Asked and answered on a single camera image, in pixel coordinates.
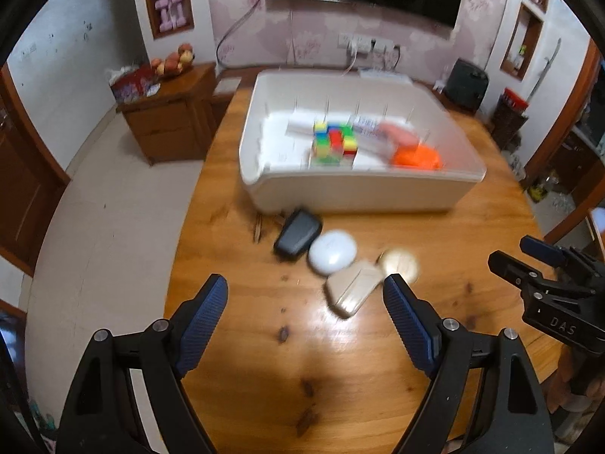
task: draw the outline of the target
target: white plastic bin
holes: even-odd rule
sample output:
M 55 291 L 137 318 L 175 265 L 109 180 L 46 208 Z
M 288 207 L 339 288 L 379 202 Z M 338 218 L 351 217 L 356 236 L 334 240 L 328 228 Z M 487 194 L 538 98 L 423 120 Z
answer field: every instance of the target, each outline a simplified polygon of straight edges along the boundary
M 441 171 L 392 168 L 358 155 L 353 169 L 309 168 L 312 137 L 288 137 L 294 110 L 328 119 L 352 114 L 409 124 L 438 149 Z M 241 178 L 262 213 L 305 206 L 315 212 L 421 212 L 451 209 L 486 174 L 464 132 L 423 86 L 334 72 L 258 75 L 240 143 Z

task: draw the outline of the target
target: metal screw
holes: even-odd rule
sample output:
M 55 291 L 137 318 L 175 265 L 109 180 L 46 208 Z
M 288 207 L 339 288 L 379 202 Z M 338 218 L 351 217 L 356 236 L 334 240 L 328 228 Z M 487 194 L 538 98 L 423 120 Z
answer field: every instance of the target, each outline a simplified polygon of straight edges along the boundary
M 105 341 L 107 339 L 107 336 L 109 336 L 110 334 L 107 332 L 106 329 L 99 329 L 96 333 L 95 333 L 95 341 Z
M 151 325 L 151 329 L 153 329 L 153 331 L 157 331 L 158 333 L 161 333 L 162 331 L 165 331 L 166 329 L 168 329 L 169 325 L 170 325 L 170 323 L 168 321 L 166 321 L 165 319 L 158 319 L 155 323 L 153 323 Z
M 452 318 L 444 319 L 444 327 L 450 331 L 456 331 L 460 329 L 460 323 Z
M 504 336 L 508 339 L 517 339 L 519 334 L 512 327 L 507 327 L 504 329 Z

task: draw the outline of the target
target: white wall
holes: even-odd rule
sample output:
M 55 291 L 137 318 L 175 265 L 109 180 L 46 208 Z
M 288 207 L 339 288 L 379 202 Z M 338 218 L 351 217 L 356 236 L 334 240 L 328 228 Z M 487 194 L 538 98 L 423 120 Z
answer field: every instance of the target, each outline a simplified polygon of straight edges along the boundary
M 523 98 L 528 98 L 546 66 L 546 59 L 554 53 L 559 37 L 562 38 L 561 50 L 546 80 L 532 99 L 527 109 L 529 120 L 520 130 L 521 147 L 516 154 L 522 165 L 525 165 L 561 114 L 574 89 L 586 57 L 590 36 L 564 1 L 549 0 L 548 10 L 542 15 L 544 26 L 534 57 L 524 79 L 519 81 L 518 78 L 501 72 L 500 65 L 510 43 L 522 2 L 532 9 L 537 9 L 529 0 L 507 0 L 500 32 L 486 66 L 490 83 L 481 104 L 481 112 L 491 116 L 500 94 L 506 87 L 515 90 Z
M 134 0 L 49 0 L 8 58 L 38 133 L 65 169 L 113 107 L 107 70 L 144 58 Z M 17 305 L 21 271 L 0 261 L 0 299 Z
M 181 43 L 189 42 L 194 47 L 196 63 L 216 61 L 216 44 L 208 0 L 191 0 L 194 29 L 160 37 L 159 39 L 153 38 L 145 0 L 135 0 L 135 2 L 140 29 L 143 32 L 143 39 L 150 60 L 153 58 L 164 59 L 170 53 L 174 53 Z

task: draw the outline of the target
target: beige soap bar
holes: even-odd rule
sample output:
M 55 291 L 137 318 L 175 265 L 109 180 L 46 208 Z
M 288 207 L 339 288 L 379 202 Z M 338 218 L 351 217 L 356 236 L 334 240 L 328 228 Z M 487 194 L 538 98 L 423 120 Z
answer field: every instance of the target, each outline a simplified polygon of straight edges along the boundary
M 330 303 L 343 317 L 354 316 L 372 291 L 384 280 L 370 261 L 358 261 L 334 273 L 326 282 Z

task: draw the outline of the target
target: blue gripper pad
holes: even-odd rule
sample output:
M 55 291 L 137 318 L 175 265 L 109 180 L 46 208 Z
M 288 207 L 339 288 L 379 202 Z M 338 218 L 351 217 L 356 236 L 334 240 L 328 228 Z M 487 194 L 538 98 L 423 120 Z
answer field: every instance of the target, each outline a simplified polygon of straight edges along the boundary
M 212 275 L 193 300 L 181 304 L 171 319 L 180 336 L 175 369 L 181 378 L 195 369 L 227 305 L 227 280 Z
M 391 275 L 383 286 L 383 300 L 392 323 L 414 366 L 433 378 L 441 352 L 441 318 L 428 302 L 418 300 L 400 275 Z

